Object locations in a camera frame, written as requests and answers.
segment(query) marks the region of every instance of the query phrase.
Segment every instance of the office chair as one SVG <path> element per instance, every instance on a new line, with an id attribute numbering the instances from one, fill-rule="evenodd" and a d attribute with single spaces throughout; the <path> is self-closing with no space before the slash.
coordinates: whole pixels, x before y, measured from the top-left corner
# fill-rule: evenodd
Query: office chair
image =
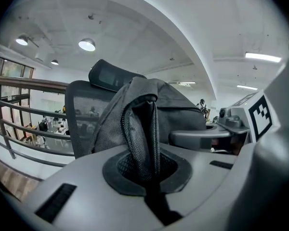
<path id="1" fill-rule="evenodd" d="M 90 141 L 99 119 L 92 115 L 92 107 L 101 115 L 116 92 L 135 76 L 145 78 L 101 59 L 91 68 L 89 81 L 77 80 L 68 85 L 66 117 L 75 158 L 90 153 Z"/>

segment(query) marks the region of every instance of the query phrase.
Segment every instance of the mesh chair backrest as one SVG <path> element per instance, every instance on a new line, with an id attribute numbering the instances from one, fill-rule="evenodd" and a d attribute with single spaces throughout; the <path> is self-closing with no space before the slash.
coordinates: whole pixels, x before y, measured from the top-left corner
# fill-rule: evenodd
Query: mesh chair backrest
<path id="1" fill-rule="evenodd" d="M 88 81 L 77 80 L 68 85 L 66 117 L 75 158 L 87 154 L 97 121 L 115 94 Z"/>

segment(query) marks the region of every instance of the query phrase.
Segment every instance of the wooden floor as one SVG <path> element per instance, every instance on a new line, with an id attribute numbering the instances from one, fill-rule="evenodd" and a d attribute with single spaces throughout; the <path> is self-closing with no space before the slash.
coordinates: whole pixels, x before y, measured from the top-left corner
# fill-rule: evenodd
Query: wooden floor
<path id="1" fill-rule="evenodd" d="M 20 201 L 34 190 L 39 181 L 26 177 L 0 162 L 0 181 Z"/>

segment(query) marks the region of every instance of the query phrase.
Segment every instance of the chair headrest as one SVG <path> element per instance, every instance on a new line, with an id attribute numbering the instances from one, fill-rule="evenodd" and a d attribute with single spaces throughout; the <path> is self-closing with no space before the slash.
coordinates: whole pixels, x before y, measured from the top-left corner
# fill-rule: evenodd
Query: chair headrest
<path id="1" fill-rule="evenodd" d="M 91 68 L 88 77 L 91 85 L 117 92 L 136 76 L 145 78 L 143 75 L 121 69 L 101 59 Z"/>

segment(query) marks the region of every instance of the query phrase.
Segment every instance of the linear ceiling light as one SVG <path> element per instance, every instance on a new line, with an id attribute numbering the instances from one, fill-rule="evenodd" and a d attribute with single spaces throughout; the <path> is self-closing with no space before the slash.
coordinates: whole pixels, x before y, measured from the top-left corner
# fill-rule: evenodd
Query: linear ceiling light
<path id="1" fill-rule="evenodd" d="M 28 37 L 25 35 L 21 35 L 16 39 L 16 42 L 21 45 L 28 45 Z"/>
<path id="2" fill-rule="evenodd" d="M 59 65 L 58 61 L 57 60 L 52 60 L 51 62 L 53 65 Z"/>
<path id="3" fill-rule="evenodd" d="M 78 45 L 85 51 L 95 51 L 95 42 L 91 38 L 84 38 Z"/>
<path id="4" fill-rule="evenodd" d="M 246 87 L 246 86 L 241 86 L 241 85 L 237 85 L 236 87 L 239 87 L 239 88 L 246 88 L 246 89 L 251 89 L 251 90 L 258 90 L 258 88 L 254 88 L 254 87 Z"/>
<path id="5" fill-rule="evenodd" d="M 256 54 L 256 53 L 245 53 L 246 58 L 253 58 L 253 59 L 259 59 L 259 60 L 267 60 L 275 63 L 279 63 L 281 58 L 276 56 L 269 56 L 269 55 L 263 55 L 263 54 Z"/>

